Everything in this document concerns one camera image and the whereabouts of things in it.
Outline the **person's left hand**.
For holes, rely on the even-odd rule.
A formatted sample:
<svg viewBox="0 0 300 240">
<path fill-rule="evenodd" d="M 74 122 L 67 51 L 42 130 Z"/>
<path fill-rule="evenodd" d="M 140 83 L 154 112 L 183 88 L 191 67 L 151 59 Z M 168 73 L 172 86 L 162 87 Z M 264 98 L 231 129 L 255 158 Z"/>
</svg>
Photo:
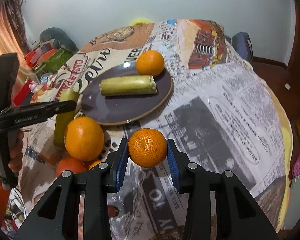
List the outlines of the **person's left hand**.
<svg viewBox="0 0 300 240">
<path fill-rule="evenodd" d="M 17 134 L 17 140 L 15 145 L 10 150 L 10 162 L 8 164 L 9 168 L 14 172 L 17 173 L 22 168 L 22 158 L 23 158 L 23 138 L 24 134 L 23 131 L 19 130 Z"/>
</svg>

